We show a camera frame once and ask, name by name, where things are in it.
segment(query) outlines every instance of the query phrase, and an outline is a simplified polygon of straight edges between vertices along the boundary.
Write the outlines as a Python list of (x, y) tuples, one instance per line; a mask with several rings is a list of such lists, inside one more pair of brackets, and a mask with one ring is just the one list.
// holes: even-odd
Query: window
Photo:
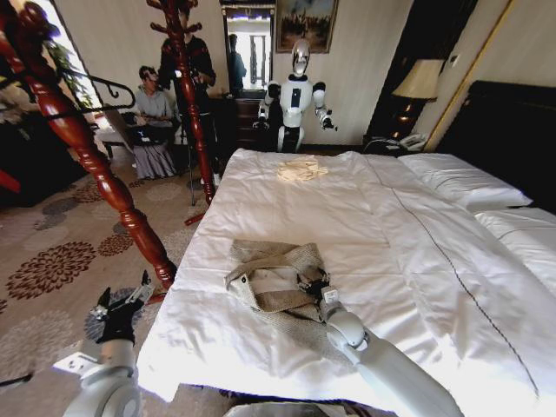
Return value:
[(274, 6), (224, 6), (222, 13), (230, 90), (239, 97), (264, 95), (272, 76)]
[[(55, 25), (60, 34), (52, 37), (53, 43), (47, 48), (50, 56), (55, 62), (63, 67), (69, 67), (70, 70), (75, 70), (87, 74), (87, 71), (77, 54), (73, 42), (71, 42), (66, 27), (63, 24), (56, 6), (50, 0), (33, 0), (34, 3), (41, 6), (46, 13), (47, 20)], [(96, 93), (93, 83), (85, 77), (64, 75), (64, 80), (68, 84), (69, 89), (74, 95), (74, 98), (79, 102), (82, 107), (95, 108), (102, 107), (98, 94)]]

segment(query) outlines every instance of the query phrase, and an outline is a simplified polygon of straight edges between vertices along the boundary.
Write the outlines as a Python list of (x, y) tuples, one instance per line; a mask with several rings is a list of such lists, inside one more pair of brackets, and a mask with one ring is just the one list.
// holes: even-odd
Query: wooden coat rack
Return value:
[(79, 162), (95, 177), (101, 195), (120, 213), (120, 221), (136, 246), (153, 265), (162, 285), (169, 288), (176, 267), (168, 259), (147, 217), (135, 208), (128, 188), (110, 171), (106, 156), (94, 144), (85, 118), (58, 87), (56, 72), (42, 56), (43, 41), (49, 36), (50, 25), (39, 6), (26, 3), (18, 16), (9, 0), (0, 0), (0, 53), (14, 76), (30, 86), (49, 126), (79, 155)]
[[(187, 4), (188, 8), (193, 8), (198, 5), (197, 0), (179, 0)], [(185, 97), (188, 107), (187, 111), (191, 120), (191, 130), (195, 137), (195, 149), (199, 156), (199, 168), (201, 170), (201, 178), (203, 180), (203, 189), (205, 192), (205, 200), (207, 204), (212, 202), (215, 195), (215, 185), (213, 183), (212, 169), (209, 163), (209, 153), (207, 145), (204, 141), (202, 132), (201, 117), (199, 115), (199, 108), (195, 103), (195, 85), (191, 79), (189, 72), (189, 58), (185, 47), (185, 34), (192, 33), (202, 28), (200, 23), (193, 24), (187, 29), (182, 27), (177, 8), (178, 0), (147, 0), (147, 4), (155, 9), (162, 10), (166, 17), (166, 27), (160, 24), (151, 23), (150, 28), (168, 35), (171, 44), (170, 52), (175, 59), (175, 66), (182, 73), (180, 78), (180, 87), (182, 88), (183, 96)], [(180, 109), (182, 114), (185, 114), (184, 109)], [(185, 221), (186, 225), (199, 222), (204, 214), (196, 215)]]

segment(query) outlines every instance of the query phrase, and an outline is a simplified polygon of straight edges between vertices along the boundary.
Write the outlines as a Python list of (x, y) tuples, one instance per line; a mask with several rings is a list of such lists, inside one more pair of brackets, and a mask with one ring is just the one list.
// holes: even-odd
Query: lamp shade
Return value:
[(443, 63), (442, 59), (418, 59), (406, 79), (392, 94), (411, 98), (436, 98), (438, 75)]

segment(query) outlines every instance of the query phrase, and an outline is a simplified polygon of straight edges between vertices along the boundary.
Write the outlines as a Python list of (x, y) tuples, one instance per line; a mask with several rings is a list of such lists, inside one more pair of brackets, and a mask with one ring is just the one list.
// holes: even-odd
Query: folded towel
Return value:
[(307, 181), (328, 173), (328, 168), (319, 166), (314, 156), (301, 156), (284, 162), (278, 168), (278, 178), (284, 181)]

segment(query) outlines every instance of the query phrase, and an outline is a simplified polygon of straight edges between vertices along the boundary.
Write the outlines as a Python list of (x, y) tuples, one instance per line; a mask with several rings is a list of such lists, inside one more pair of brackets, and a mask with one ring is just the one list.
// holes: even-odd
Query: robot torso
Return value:
[(298, 128), (301, 126), (303, 111), (313, 99), (313, 84), (307, 76), (296, 78), (289, 76), (281, 85), (280, 106), (284, 116), (284, 126)]

